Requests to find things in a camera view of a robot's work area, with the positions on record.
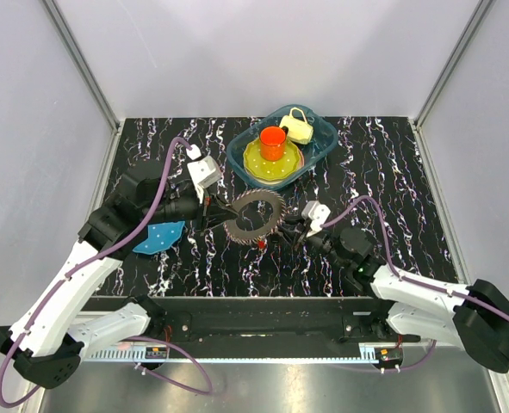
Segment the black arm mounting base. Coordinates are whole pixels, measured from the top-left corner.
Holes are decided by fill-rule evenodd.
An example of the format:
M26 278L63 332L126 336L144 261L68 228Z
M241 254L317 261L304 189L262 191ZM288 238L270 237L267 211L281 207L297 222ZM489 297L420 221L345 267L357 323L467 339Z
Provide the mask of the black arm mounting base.
M144 304L173 342L208 336L323 336L332 342L417 342L385 323L392 303L372 298L107 297L107 307Z

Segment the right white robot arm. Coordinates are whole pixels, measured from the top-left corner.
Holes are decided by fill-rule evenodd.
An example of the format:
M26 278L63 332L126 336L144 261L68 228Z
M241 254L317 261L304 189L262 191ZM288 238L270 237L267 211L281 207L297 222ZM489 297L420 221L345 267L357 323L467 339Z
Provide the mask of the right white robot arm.
M409 273L374 257L365 233L346 228L335 236L303 223L280 225L278 235L293 248L308 247L344 270L354 294L389 302L369 320L374 338L419 336L463 350L496 373L509 371L509 299L491 282L456 284Z

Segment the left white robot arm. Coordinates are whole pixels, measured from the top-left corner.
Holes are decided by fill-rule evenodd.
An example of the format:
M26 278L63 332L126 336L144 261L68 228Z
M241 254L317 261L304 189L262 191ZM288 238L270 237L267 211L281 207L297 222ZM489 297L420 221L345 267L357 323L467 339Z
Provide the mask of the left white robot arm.
M125 172L87 219L71 254L49 287L18 321L0 326L2 366L45 389L62 385L86 357L130 336L164 336L166 312L146 296L127 299L91 324L72 323L93 292L131 253L171 246L157 225L192 221L202 229L237 217L213 190L222 172L210 157L188 163L189 178L167 184L170 165L144 161Z

